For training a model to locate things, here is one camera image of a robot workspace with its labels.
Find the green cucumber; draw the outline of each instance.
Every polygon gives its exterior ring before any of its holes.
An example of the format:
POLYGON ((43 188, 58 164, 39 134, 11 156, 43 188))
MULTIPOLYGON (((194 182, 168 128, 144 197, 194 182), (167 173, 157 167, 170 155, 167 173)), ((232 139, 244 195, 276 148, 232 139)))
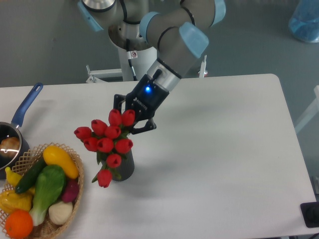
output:
POLYGON ((26 192, 29 188, 35 185, 36 179, 38 178, 40 172, 45 168, 47 164, 45 163, 43 157, 40 158, 31 168, 23 175, 18 184, 15 187, 15 193, 21 194, 26 192))

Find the dark vase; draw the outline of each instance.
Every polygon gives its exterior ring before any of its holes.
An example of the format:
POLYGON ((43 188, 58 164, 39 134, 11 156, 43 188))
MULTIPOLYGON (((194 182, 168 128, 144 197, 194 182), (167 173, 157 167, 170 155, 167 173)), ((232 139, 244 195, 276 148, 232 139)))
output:
POLYGON ((116 168, 117 173, 121 176, 121 178, 116 177, 114 173, 113 174, 113 180, 114 181, 124 181, 127 180, 134 172, 134 160, 133 160, 133 154, 132 150, 125 154, 126 159, 122 159, 122 163, 119 167, 116 168))

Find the light blue joint cap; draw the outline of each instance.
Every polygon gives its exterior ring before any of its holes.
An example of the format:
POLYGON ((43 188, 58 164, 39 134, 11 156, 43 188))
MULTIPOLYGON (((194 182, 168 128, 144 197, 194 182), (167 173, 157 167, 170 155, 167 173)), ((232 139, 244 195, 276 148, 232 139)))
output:
POLYGON ((226 15, 225 1, 215 0, 215 19, 212 25, 215 25, 216 23, 220 22, 225 15, 226 15))
POLYGON ((103 28, 96 22, 96 20, 91 16, 91 14, 87 11, 85 6, 81 1, 78 2, 78 8, 84 17, 85 21, 89 24, 90 28, 94 32, 103 31, 103 28))
POLYGON ((159 13, 156 11, 151 11, 148 14, 146 14, 145 16, 143 16, 143 18, 140 22, 140 35, 144 38, 145 41, 148 41, 146 38, 146 32, 148 30, 149 23, 150 23, 151 19, 157 14, 159 14, 159 13))
POLYGON ((190 22, 185 22, 179 33, 191 53, 199 59, 209 44, 208 37, 190 22))

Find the white garlic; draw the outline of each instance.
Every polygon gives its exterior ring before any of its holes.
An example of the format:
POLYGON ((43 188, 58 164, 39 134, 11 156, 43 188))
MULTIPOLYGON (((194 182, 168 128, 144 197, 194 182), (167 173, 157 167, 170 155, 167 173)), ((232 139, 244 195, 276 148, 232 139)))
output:
POLYGON ((56 225, 64 224, 73 211, 73 205, 71 202, 64 203, 58 202, 49 207, 49 216, 50 220, 56 225))

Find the yellow squash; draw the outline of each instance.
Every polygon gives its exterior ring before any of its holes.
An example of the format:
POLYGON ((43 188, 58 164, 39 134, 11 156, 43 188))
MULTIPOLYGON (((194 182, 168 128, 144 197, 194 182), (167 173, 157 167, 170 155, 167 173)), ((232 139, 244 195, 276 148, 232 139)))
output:
MULTIPOLYGON (((20 174, 17 174, 15 172, 12 172, 9 167, 5 168, 5 173, 6 173, 6 180, 8 181, 9 184, 12 186, 16 187, 22 176, 20 174)), ((34 195, 35 193, 35 188, 32 187, 28 190, 29 193, 34 195)))
POLYGON ((79 176, 75 162, 64 149, 50 145, 43 151, 43 158, 47 165, 59 165, 68 178, 76 179, 79 176))
POLYGON ((32 195, 29 193, 17 194, 14 190, 6 190, 0 193, 0 208, 8 214, 17 209, 30 211, 32 206, 32 195))

